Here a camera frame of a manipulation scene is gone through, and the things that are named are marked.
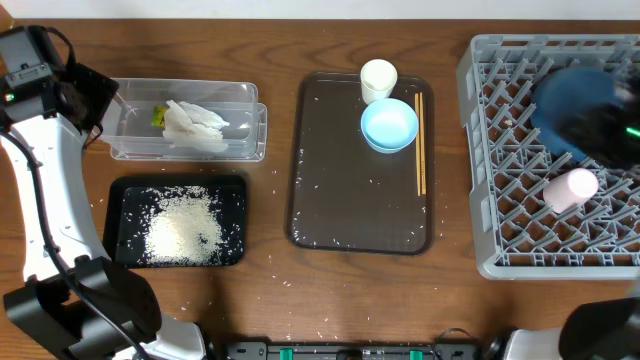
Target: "light blue bowl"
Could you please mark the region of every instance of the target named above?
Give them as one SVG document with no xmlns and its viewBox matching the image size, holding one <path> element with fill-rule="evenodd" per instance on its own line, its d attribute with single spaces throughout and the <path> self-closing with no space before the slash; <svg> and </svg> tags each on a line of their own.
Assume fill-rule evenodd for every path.
<svg viewBox="0 0 640 360">
<path fill-rule="evenodd" d="M 402 150 L 416 138 L 418 116 L 404 101 L 382 99 L 364 110 L 360 129 L 372 149 L 392 154 Z"/>
</svg>

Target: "green light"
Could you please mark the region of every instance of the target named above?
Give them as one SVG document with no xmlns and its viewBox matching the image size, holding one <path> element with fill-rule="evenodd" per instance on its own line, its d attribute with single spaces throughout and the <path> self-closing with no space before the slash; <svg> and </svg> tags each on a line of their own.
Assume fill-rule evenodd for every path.
<svg viewBox="0 0 640 360">
<path fill-rule="evenodd" d="M 634 128 L 627 128 L 627 134 L 640 137 L 640 130 Z"/>
</svg>

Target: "gray dish rack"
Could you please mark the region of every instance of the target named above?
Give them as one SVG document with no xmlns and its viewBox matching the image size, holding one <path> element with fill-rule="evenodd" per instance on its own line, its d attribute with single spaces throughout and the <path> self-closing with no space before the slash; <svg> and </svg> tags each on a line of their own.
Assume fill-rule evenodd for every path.
<svg viewBox="0 0 640 360">
<path fill-rule="evenodd" d="M 592 66 L 624 78 L 640 70 L 640 35 L 478 35 L 456 70 L 471 157 L 469 195 L 477 268 L 488 279 L 633 279 L 640 274 L 640 182 L 571 154 L 553 156 L 529 117 L 546 75 Z M 599 190 L 555 214 L 550 178 L 592 170 Z"/>
</svg>

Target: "clear plastic container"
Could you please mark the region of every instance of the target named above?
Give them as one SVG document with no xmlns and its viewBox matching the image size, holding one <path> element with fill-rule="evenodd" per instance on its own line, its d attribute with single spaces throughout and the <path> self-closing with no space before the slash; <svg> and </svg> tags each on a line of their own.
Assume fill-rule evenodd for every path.
<svg viewBox="0 0 640 360">
<path fill-rule="evenodd" d="M 116 159 L 259 161 L 264 157 L 266 109 L 251 83 L 171 79 L 115 79 L 118 94 L 104 116 L 101 139 Z M 152 125 L 154 107 L 186 101 L 214 111 L 230 125 L 222 140 L 176 145 Z"/>
</svg>

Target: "paper cup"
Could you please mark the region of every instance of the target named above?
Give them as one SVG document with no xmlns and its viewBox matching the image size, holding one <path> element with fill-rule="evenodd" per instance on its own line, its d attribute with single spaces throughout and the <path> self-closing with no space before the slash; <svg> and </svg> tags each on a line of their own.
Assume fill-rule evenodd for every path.
<svg viewBox="0 0 640 360">
<path fill-rule="evenodd" d="M 555 213 L 586 203 L 598 192 L 598 178 L 587 169 L 573 169 L 553 179 L 542 190 L 542 197 Z"/>
<path fill-rule="evenodd" d="M 391 95 L 398 81 L 398 71 L 390 62 L 375 59 L 367 62 L 360 71 L 362 84 L 362 100 L 367 105 Z"/>
</svg>

